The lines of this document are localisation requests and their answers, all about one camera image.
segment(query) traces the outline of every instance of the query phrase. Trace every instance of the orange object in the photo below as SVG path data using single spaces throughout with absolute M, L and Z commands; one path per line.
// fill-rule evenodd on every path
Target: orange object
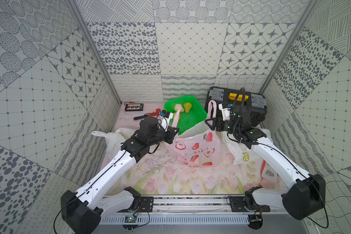
M 230 100 L 235 100 L 235 97 L 236 97 L 236 96 L 237 96 L 237 94 L 233 94 L 233 93 L 231 92 L 231 93 L 229 94 L 229 99 L 230 99 Z M 247 101 L 247 99 L 248 99 L 248 96 L 245 95 L 244 100 Z M 242 101 L 242 95 L 241 95 L 241 94 L 239 94 L 237 101 Z

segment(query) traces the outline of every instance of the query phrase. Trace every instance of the wavy line tile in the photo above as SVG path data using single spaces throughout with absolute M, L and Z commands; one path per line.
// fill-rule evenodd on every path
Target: wavy line tile
M 160 75 L 111 75 L 110 78 L 123 102 L 164 101 Z
M 94 176 L 105 151 L 105 139 L 91 135 L 95 130 L 100 128 L 87 112 L 53 170 L 55 173 L 79 185 Z
M 164 101 L 193 95 L 199 101 L 205 102 L 207 92 L 215 85 L 215 76 L 161 76 Z
M 295 112 L 272 134 L 272 138 L 281 151 L 311 174 L 326 176 L 335 172 Z

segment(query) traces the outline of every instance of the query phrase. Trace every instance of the star pattern tile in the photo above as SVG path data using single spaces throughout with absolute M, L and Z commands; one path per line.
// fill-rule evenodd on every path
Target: star pattern tile
M 87 109 L 88 101 L 91 101 L 97 94 L 103 74 L 79 29 L 66 37 L 46 56 Z
M 229 23 L 217 73 L 268 75 L 295 24 Z

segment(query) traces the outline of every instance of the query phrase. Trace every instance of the yellow logo on bag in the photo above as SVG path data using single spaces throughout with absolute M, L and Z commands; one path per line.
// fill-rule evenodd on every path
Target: yellow logo on bag
M 243 155 L 244 155 L 243 156 L 243 161 L 247 162 L 250 159 L 250 157 L 248 156 L 248 153 L 244 152 Z

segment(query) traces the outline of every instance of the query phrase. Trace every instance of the grid pattern tile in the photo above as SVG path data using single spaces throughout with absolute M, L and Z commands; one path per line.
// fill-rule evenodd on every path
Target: grid pattern tile
M 266 78 L 266 75 L 217 75 L 215 85 L 233 90 L 244 87 L 246 91 L 258 93 Z
M 161 74 L 216 75 L 226 24 L 155 24 Z
M 343 58 L 296 110 L 335 168 L 351 166 L 351 60 Z
M 0 92 L 0 145 L 52 169 L 85 112 L 44 57 Z

